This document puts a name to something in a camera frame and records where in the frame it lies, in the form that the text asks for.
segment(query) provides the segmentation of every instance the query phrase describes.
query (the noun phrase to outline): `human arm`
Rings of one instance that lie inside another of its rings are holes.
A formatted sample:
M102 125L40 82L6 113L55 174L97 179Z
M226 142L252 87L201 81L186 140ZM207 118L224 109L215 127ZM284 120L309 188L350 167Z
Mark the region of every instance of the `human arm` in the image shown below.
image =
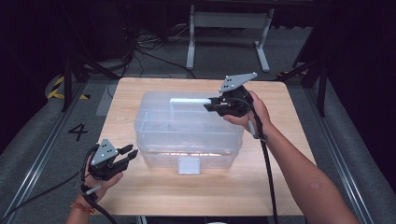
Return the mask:
M275 127L263 101L254 92L250 94L262 122L263 133L268 137L266 144L279 164L290 192L308 222L358 223L330 178ZM242 118L226 115L224 119L243 125L248 131L248 120L255 123L252 112Z
M107 190L116 185L120 179L122 178L123 173L118 173L115 176L113 176L111 179L108 181L103 182L103 186L97 190L95 193L98 197L96 200L99 202L106 194ZM96 186L101 185L101 181L94 179L92 176L87 176L85 179L85 184L90 187L94 188ZM78 194L76 199L74 200L74 203L80 203L84 208L92 208L83 198L81 194ZM90 220L90 213L83 211L82 209L79 208L71 208L69 216L66 220L66 224L88 224Z

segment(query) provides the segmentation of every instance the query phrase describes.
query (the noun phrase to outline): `white metal desk frame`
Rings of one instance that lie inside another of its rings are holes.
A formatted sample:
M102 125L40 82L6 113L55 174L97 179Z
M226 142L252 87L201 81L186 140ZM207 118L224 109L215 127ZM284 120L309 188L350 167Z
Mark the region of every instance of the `white metal desk frame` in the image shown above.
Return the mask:
M190 43L189 51L187 53L186 67L190 70L194 67L195 27L251 28L262 29L262 38L260 41L255 41L255 48L259 55L262 71L269 72L270 67L267 59L265 58L262 47L264 45L265 38L267 37L273 14L273 9L269 9L267 13L195 12L195 6L191 6Z

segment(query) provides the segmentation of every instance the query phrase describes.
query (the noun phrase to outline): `transparent plastic box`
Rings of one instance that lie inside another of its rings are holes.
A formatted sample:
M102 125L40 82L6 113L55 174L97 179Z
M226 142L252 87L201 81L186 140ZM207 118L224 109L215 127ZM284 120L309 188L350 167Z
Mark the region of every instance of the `transparent plastic box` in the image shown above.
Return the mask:
M147 92L134 122L136 144L150 167L180 174L229 168L242 146L244 128L208 112L202 101L218 93Z

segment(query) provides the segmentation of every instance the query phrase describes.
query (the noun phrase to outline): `bracelet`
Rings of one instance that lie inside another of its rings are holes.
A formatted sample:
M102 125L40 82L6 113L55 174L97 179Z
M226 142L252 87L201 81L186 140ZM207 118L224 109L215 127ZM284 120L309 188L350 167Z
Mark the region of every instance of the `bracelet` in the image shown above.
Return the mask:
M86 208L84 206L82 206L81 203L70 203L70 207L71 208L79 208L84 212L87 212L89 214L94 214L95 213L95 209L94 208Z

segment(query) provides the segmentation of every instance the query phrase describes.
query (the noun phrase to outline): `light wood tabletop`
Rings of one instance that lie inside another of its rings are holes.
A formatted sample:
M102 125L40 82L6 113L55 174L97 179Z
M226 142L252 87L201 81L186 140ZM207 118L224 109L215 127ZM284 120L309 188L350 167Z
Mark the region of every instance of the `light wood tabletop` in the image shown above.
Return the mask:
M116 148L135 144L134 119L147 91L214 92L223 80L122 78L99 137ZM281 82L249 81L268 107L271 120L305 156L315 162L286 86ZM302 214L270 153L280 216ZM130 161L119 184L99 202L110 214L130 216L271 216L272 204L262 147L244 133L233 166L204 169L200 175L179 175L171 168L150 168L143 157Z

